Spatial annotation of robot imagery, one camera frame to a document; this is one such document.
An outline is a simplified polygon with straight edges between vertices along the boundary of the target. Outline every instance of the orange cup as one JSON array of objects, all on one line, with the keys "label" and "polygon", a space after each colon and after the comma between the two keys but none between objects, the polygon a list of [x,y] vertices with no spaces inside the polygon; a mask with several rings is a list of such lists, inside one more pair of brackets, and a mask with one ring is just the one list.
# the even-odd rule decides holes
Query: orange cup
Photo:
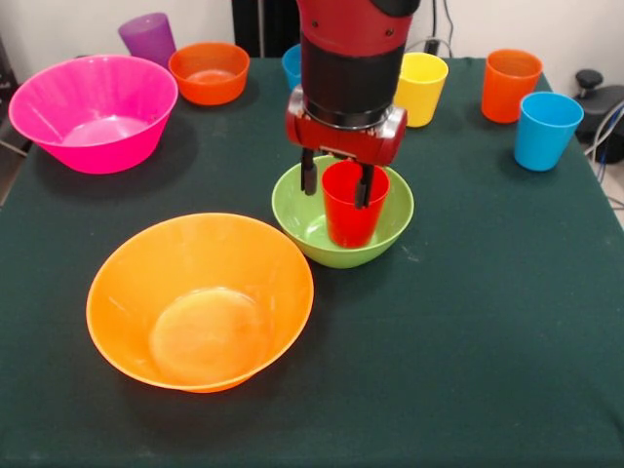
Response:
[{"label": "orange cup", "polygon": [[511,124],[520,119],[520,101],[531,93],[542,62],[524,51],[501,49],[487,56],[481,110],[489,120]]}]

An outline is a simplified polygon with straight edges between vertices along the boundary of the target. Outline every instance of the orange bowl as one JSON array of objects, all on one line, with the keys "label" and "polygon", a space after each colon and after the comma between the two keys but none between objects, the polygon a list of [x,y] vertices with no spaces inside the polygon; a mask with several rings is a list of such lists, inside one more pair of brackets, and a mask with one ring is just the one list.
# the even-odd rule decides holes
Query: orange bowl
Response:
[{"label": "orange bowl", "polygon": [[186,99],[219,105],[236,99],[245,89],[250,56],[234,44],[202,42],[175,52],[169,58],[169,69]]},{"label": "orange bowl", "polygon": [[308,320],[314,288],[296,245],[237,214],[151,226],[102,265],[87,298],[97,350],[157,387],[216,392],[277,360]]}]

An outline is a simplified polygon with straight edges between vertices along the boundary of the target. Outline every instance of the yellow cup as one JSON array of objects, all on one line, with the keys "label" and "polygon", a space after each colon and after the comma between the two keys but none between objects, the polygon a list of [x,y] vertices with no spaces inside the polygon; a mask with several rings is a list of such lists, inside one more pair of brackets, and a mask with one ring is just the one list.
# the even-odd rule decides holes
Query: yellow cup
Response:
[{"label": "yellow cup", "polygon": [[448,74],[449,66],[439,57],[422,52],[403,56],[394,103],[408,112],[408,127],[431,122]]}]

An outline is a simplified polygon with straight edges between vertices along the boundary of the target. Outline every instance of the bowl rim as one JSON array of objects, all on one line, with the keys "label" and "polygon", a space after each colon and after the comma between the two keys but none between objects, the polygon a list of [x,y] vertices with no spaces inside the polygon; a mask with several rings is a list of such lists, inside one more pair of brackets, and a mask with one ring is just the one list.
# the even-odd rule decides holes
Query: bowl rim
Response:
[{"label": "bowl rim", "polygon": [[[171,384],[171,383],[159,382],[159,381],[156,381],[156,380],[152,380],[150,378],[146,378],[146,377],[142,377],[140,375],[136,375],[136,374],[128,371],[127,369],[124,369],[123,366],[121,366],[118,363],[116,363],[115,360],[113,360],[108,355],[108,353],[103,348],[102,344],[97,340],[96,334],[94,333],[94,326],[93,326],[93,323],[92,323],[92,315],[93,315],[93,307],[92,307],[93,304],[92,304],[92,301],[93,301],[93,294],[94,294],[94,289],[95,289],[96,283],[98,283],[99,278],[103,274],[103,271],[106,269],[108,263],[114,261],[115,257],[119,254],[119,252],[123,251],[124,249],[127,249],[128,245],[130,245],[131,243],[135,242],[138,237],[146,235],[146,233],[148,233],[149,231],[155,230],[159,226],[162,226],[163,224],[172,224],[172,223],[176,223],[176,222],[182,222],[184,219],[191,218],[191,217],[233,217],[233,218],[239,218],[239,219],[244,220],[245,222],[250,222],[252,224],[257,224],[257,225],[261,226],[263,229],[267,229],[267,230],[269,230],[271,232],[274,232],[280,238],[282,238],[284,241],[286,241],[289,245],[292,246],[292,251],[294,252],[294,254],[297,257],[299,257],[299,259],[302,261],[302,264],[306,266],[305,271],[307,272],[306,276],[307,276],[307,284],[309,285],[309,295],[308,295],[307,303],[305,304],[305,315],[303,317],[303,320],[301,321],[301,325],[298,327],[298,329],[292,335],[292,338],[282,347],[282,349],[279,352],[277,352],[274,356],[272,356],[270,359],[268,359],[267,361],[263,362],[262,364],[259,364],[259,365],[255,366],[252,370],[249,370],[249,371],[245,372],[242,375],[238,375],[236,377],[233,377],[233,378],[230,378],[230,379],[227,379],[227,380],[223,380],[223,381],[220,381],[220,382],[217,382],[217,383],[212,383],[212,384],[193,384],[193,385],[174,385],[174,384]],[[209,393],[211,391],[218,391],[219,389],[225,390],[225,389],[233,387],[233,386],[235,386],[235,385],[237,385],[239,383],[243,383],[245,380],[253,377],[255,374],[257,374],[260,371],[266,369],[267,367],[272,365],[275,361],[280,359],[293,346],[294,342],[301,335],[301,332],[303,332],[303,329],[305,328],[305,326],[308,323],[308,320],[310,318],[310,313],[312,312],[312,304],[313,304],[313,302],[314,302],[314,278],[312,276],[312,271],[310,270],[310,264],[308,263],[307,259],[305,258],[305,255],[299,249],[299,247],[296,245],[296,243],[293,242],[293,240],[290,237],[288,237],[286,234],[284,234],[282,231],[280,231],[276,227],[274,227],[274,226],[272,226],[272,225],[270,225],[270,224],[268,224],[268,223],[266,223],[264,221],[261,221],[259,219],[254,218],[254,217],[245,216],[245,215],[242,215],[242,214],[222,213],[222,212],[207,212],[207,213],[183,214],[181,216],[176,216],[176,217],[171,217],[169,219],[165,219],[163,221],[160,221],[160,222],[157,222],[155,224],[152,224],[149,227],[146,227],[145,229],[139,231],[138,233],[134,234],[132,237],[130,237],[129,239],[124,241],[123,244],[118,246],[108,256],[108,258],[104,261],[104,263],[101,265],[101,267],[97,271],[96,276],[94,277],[94,279],[91,282],[91,285],[89,286],[89,293],[87,294],[87,304],[86,304],[87,330],[89,331],[89,336],[91,337],[91,341],[93,342],[93,344],[96,347],[97,351],[99,351],[99,354],[101,354],[102,357],[113,368],[117,369],[118,371],[120,371],[121,373],[127,375],[128,377],[131,377],[131,378],[133,378],[135,380],[138,380],[140,382],[143,382],[143,383],[155,386],[155,387],[160,387],[160,388],[167,388],[167,389],[172,389],[172,390],[181,390],[181,391],[185,391],[185,392]]]},{"label": "bowl rim", "polygon": [[[135,133],[133,133],[131,135],[124,136],[122,138],[112,139],[111,141],[101,141],[101,142],[90,143],[90,144],[64,144],[62,142],[48,141],[48,140],[44,140],[42,138],[38,138],[36,136],[33,136],[30,132],[25,132],[24,129],[20,125],[18,125],[16,123],[15,116],[14,116],[15,106],[17,105],[16,102],[18,102],[19,96],[22,93],[24,93],[24,90],[29,88],[35,80],[40,79],[42,76],[46,75],[47,73],[49,73],[49,72],[51,72],[51,71],[53,71],[53,70],[55,70],[57,68],[63,68],[65,66],[68,66],[70,63],[74,63],[74,62],[77,62],[77,61],[93,61],[93,60],[107,61],[109,59],[122,59],[122,60],[126,60],[126,61],[133,61],[133,62],[136,62],[136,63],[141,63],[141,64],[143,64],[145,66],[151,67],[151,68],[153,68],[155,70],[158,70],[159,73],[163,73],[163,76],[167,76],[168,81],[170,82],[170,84],[173,85],[174,90],[175,90],[175,93],[174,93],[175,97],[174,97],[174,99],[172,99],[171,104],[168,106],[167,110],[164,111],[160,117],[158,117],[158,119],[156,119],[153,122],[151,122],[150,124],[148,124],[147,127],[145,127],[144,129],[141,129],[140,131],[135,132]],[[95,55],[92,55],[92,56],[85,56],[85,57],[79,57],[79,58],[70,58],[69,60],[64,60],[64,61],[61,61],[59,63],[55,63],[54,65],[48,66],[47,68],[44,68],[43,70],[38,71],[37,73],[32,75],[30,78],[28,78],[26,81],[24,81],[23,84],[21,86],[19,86],[18,90],[13,94],[13,97],[11,98],[11,101],[9,102],[9,120],[11,121],[11,124],[16,128],[16,130],[18,132],[20,132],[23,136],[27,137],[28,139],[33,140],[37,144],[45,144],[45,145],[52,146],[52,147],[57,147],[57,148],[93,148],[93,147],[98,147],[98,146],[104,146],[106,144],[115,143],[115,142],[118,142],[118,141],[123,141],[123,140],[125,140],[127,138],[132,138],[132,137],[135,137],[137,135],[141,135],[141,134],[143,134],[145,132],[148,132],[153,127],[156,127],[163,120],[167,120],[169,118],[170,114],[174,110],[174,106],[176,105],[178,94],[179,94],[179,89],[178,89],[178,86],[177,86],[176,79],[172,76],[171,73],[169,73],[169,71],[166,68],[162,67],[158,63],[150,61],[150,60],[148,60],[146,58],[140,58],[140,57],[134,57],[134,56],[124,56],[124,55],[121,55],[121,54],[95,54]]]},{"label": "bowl rim", "polygon": [[[316,161],[334,159],[336,163],[340,162],[340,159],[335,158],[331,154],[325,154],[323,156],[318,156],[318,157],[316,157],[314,159]],[[304,239],[301,239],[300,237],[295,236],[294,234],[292,234],[291,231],[286,227],[285,223],[280,218],[280,216],[278,215],[277,210],[276,210],[276,192],[277,192],[277,187],[280,185],[280,183],[282,183],[284,178],[286,178],[291,172],[296,171],[299,168],[299,166],[300,166],[299,164],[295,164],[294,166],[289,168],[287,171],[285,171],[280,176],[278,181],[275,183],[275,185],[273,186],[273,192],[271,193],[271,208],[273,210],[273,215],[277,219],[277,222],[280,224],[282,229],[284,229],[284,231],[289,236],[292,236],[293,238],[295,238],[297,240],[297,242],[302,243],[306,247],[311,247],[311,248],[316,249],[316,250],[321,251],[321,252],[328,252],[328,253],[333,253],[333,254],[356,254],[356,253],[362,253],[362,252],[366,252],[366,251],[371,251],[373,249],[377,249],[377,248],[382,247],[382,246],[384,246],[386,244],[393,243],[401,235],[401,233],[403,231],[405,231],[406,228],[410,225],[411,219],[413,218],[413,211],[414,211],[414,200],[413,200],[413,194],[411,193],[410,185],[394,169],[392,169],[392,168],[390,168],[388,166],[385,166],[383,169],[388,172],[388,175],[395,177],[401,183],[401,185],[404,186],[404,188],[408,192],[409,215],[408,215],[406,221],[400,227],[397,228],[397,232],[395,232],[392,236],[388,237],[387,239],[385,239],[385,240],[383,240],[381,242],[377,242],[375,244],[369,244],[369,245],[366,245],[366,246],[363,246],[363,247],[358,247],[358,248],[355,248],[355,249],[346,249],[346,248],[343,248],[343,247],[340,247],[340,246],[336,246],[336,245],[331,245],[331,247],[328,248],[328,247],[321,247],[321,246],[316,246],[314,244],[310,244],[309,242],[305,241]]]},{"label": "bowl rim", "polygon": [[192,49],[198,46],[227,46],[232,50],[235,50],[237,52],[242,52],[243,56],[245,57],[245,67],[243,68],[242,71],[240,71],[239,73],[237,73],[234,76],[231,76],[229,78],[225,78],[223,80],[219,80],[218,84],[219,85],[223,85],[225,83],[231,83],[232,81],[238,80],[241,78],[241,76],[245,76],[249,73],[250,70],[250,63],[252,62],[252,60],[250,59],[250,55],[247,53],[247,51],[245,49],[243,49],[240,46],[237,46],[236,44],[232,44],[230,42],[218,42],[218,41],[204,41],[204,42],[194,42],[193,44],[188,44],[187,46],[184,46],[180,49],[177,49],[171,57],[169,57],[169,60],[167,60],[167,69],[171,72],[172,75],[174,75],[174,77],[182,82],[182,83],[187,83],[187,84],[193,84],[193,85],[197,85],[198,83],[195,81],[191,81],[185,77],[183,77],[182,75],[176,73],[174,71],[174,69],[172,68],[172,60],[174,59],[175,56],[177,56],[179,53],[181,53],[182,51],[186,51],[188,49]]}]

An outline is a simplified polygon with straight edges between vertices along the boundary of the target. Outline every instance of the pink bowl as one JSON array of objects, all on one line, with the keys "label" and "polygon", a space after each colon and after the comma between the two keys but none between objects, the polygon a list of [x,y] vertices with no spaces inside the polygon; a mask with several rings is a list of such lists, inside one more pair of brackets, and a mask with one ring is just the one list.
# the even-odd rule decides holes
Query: pink bowl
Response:
[{"label": "pink bowl", "polygon": [[9,118],[25,137],[87,174],[124,171],[156,148],[177,100],[174,77],[149,60],[75,58],[27,80]]}]

